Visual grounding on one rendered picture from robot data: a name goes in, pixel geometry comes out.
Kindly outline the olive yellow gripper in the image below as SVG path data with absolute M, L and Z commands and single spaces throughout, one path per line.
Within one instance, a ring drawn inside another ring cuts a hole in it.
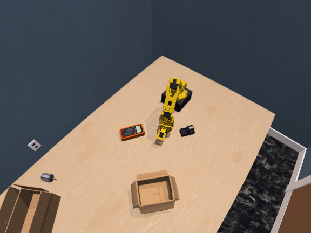
M 173 126 L 174 126 L 174 123 L 173 123 Z M 165 138 L 165 136 L 166 136 L 166 133 L 165 133 L 166 130 L 167 130 L 167 134 L 168 134 L 170 131 L 172 131 L 173 126 L 169 126 L 169 125 L 167 125 L 167 124 L 165 124 L 165 123 L 163 123 L 163 122 L 161 121 L 161 122 L 160 122 L 160 125 L 159 125 L 160 130 L 159 130 L 159 132 L 158 132 L 156 138 L 163 141 L 164 138 Z

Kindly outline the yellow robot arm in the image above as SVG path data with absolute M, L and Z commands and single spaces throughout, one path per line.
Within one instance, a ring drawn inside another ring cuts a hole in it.
M 186 99 L 186 93 L 188 91 L 185 90 L 186 83 L 181 81 L 178 78 L 170 77 L 169 84 L 167 84 L 166 89 L 166 98 L 163 106 L 163 111 L 161 114 L 161 121 L 169 126 L 173 126 L 174 123 L 174 116 L 172 113 L 175 112 L 175 104 L 176 101 L 180 101 Z M 180 89 L 180 90 L 179 90 Z M 172 102 L 171 106 L 169 107 L 169 101 Z

